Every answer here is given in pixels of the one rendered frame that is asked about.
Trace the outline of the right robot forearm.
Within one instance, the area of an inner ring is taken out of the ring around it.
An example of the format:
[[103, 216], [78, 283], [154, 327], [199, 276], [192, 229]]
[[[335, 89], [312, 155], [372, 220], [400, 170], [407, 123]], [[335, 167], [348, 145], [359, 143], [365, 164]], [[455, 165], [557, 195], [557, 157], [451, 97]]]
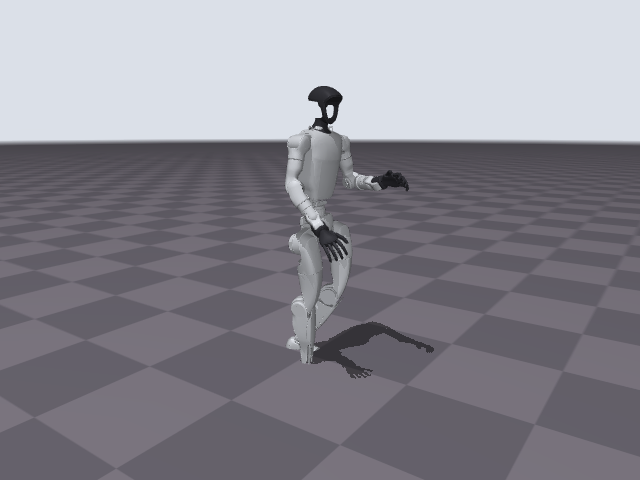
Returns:
[[287, 190], [290, 199], [295, 206], [301, 212], [302, 216], [305, 216], [306, 222], [312, 226], [315, 230], [324, 225], [320, 219], [320, 214], [314, 209], [314, 206], [310, 202], [308, 195], [304, 194], [300, 182], [293, 180], [287, 185]]

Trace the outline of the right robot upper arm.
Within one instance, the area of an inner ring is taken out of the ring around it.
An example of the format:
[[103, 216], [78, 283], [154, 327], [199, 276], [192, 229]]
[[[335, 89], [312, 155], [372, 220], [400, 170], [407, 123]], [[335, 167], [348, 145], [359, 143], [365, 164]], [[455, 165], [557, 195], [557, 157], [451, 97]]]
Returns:
[[[311, 147], [311, 135], [310, 134], [297, 134], [293, 135], [288, 139], [287, 148], [288, 148], [288, 162], [287, 162], [287, 170], [286, 170], [286, 178], [285, 178], [285, 190], [288, 193], [287, 185], [290, 181], [298, 180], [299, 174], [302, 172], [304, 158], [306, 152], [309, 151]], [[305, 191], [305, 187], [303, 183], [301, 183], [303, 192]], [[289, 194], [289, 193], [288, 193]]]

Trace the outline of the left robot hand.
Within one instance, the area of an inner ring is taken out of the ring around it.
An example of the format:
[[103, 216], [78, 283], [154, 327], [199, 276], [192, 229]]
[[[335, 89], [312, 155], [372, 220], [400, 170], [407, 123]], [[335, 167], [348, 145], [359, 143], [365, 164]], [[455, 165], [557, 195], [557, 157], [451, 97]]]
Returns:
[[386, 174], [382, 176], [374, 177], [371, 180], [371, 183], [378, 182], [379, 186], [383, 189], [386, 189], [388, 186], [391, 187], [405, 187], [406, 192], [409, 190], [409, 186], [405, 177], [401, 175], [401, 173], [392, 173], [391, 170], [388, 170]]

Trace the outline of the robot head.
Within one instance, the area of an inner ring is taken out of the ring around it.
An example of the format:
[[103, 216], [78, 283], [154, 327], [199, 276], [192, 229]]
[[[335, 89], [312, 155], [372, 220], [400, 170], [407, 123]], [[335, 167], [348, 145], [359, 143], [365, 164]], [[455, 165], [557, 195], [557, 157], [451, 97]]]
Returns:
[[[320, 126], [323, 129], [318, 131], [326, 134], [331, 133], [331, 131], [328, 130], [328, 124], [333, 124], [335, 122], [338, 114], [338, 107], [342, 99], [342, 95], [337, 90], [329, 86], [319, 86], [310, 92], [308, 100], [318, 102], [322, 112], [322, 118], [315, 118], [315, 122], [312, 125], [313, 129], [316, 126]], [[328, 105], [334, 106], [334, 112], [331, 118], [328, 118], [327, 116], [326, 107]], [[311, 127], [309, 129], [311, 129]]]

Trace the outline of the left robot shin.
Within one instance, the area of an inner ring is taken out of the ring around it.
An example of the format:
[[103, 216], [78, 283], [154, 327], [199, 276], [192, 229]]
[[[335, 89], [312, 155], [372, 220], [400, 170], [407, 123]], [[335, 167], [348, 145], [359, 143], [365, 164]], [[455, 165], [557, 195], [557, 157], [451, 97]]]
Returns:
[[[342, 299], [343, 299], [343, 297], [342, 297]], [[332, 312], [335, 310], [335, 308], [338, 306], [338, 304], [341, 302], [341, 300], [338, 303], [334, 303], [332, 305], [327, 305], [320, 299], [320, 296], [319, 296], [318, 301], [317, 301], [317, 303], [315, 305], [315, 308], [316, 308], [316, 330], [324, 324], [324, 322], [329, 318], [329, 316], [332, 314]], [[297, 343], [298, 343], [298, 341], [297, 341]]]

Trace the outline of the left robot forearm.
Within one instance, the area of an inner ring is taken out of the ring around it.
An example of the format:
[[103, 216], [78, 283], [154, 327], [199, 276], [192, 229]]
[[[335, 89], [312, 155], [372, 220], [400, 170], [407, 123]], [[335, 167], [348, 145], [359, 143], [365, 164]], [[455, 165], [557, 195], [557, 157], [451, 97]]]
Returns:
[[373, 178], [374, 178], [373, 176], [365, 176], [365, 175], [358, 174], [358, 176], [356, 176], [356, 178], [354, 179], [354, 186], [358, 190], [364, 190], [364, 189], [371, 190], [371, 191], [381, 190], [382, 188], [379, 186], [378, 182], [371, 183], [371, 180]]

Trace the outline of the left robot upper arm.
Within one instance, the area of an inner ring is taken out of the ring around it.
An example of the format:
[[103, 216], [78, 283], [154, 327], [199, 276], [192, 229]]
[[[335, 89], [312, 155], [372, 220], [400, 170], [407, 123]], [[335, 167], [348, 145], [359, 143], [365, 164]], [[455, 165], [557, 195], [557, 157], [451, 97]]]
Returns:
[[342, 154], [340, 160], [340, 169], [342, 171], [343, 180], [342, 183], [347, 189], [354, 188], [354, 179], [358, 174], [353, 171], [353, 160], [350, 152], [350, 140], [345, 135], [340, 135], [342, 138]]

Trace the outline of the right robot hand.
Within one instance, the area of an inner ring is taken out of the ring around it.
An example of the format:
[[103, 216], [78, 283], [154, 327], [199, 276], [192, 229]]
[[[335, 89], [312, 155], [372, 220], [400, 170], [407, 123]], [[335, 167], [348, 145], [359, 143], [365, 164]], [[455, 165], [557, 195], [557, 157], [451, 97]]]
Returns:
[[[322, 221], [323, 222], [323, 221]], [[311, 226], [311, 230], [312, 232], [316, 235], [317, 238], [319, 238], [319, 242], [321, 244], [321, 246], [323, 247], [325, 253], [327, 254], [327, 257], [329, 259], [329, 262], [331, 263], [331, 256], [330, 253], [327, 249], [327, 247], [329, 247], [330, 251], [332, 252], [335, 261], [338, 261], [337, 255], [333, 249], [332, 246], [335, 247], [335, 249], [337, 250], [338, 254], [340, 255], [340, 258], [343, 260], [343, 255], [339, 249], [339, 247], [337, 246], [337, 244], [342, 248], [342, 250], [344, 251], [345, 255], [348, 255], [348, 252], [345, 248], [345, 246], [338, 240], [341, 239], [343, 240], [344, 243], [348, 244], [349, 242], [347, 241], [347, 239], [338, 234], [333, 232], [332, 230], [329, 230], [328, 226], [323, 222], [324, 225], [318, 227], [316, 230]], [[337, 238], [338, 237], [338, 238]], [[337, 243], [337, 244], [336, 244]]]

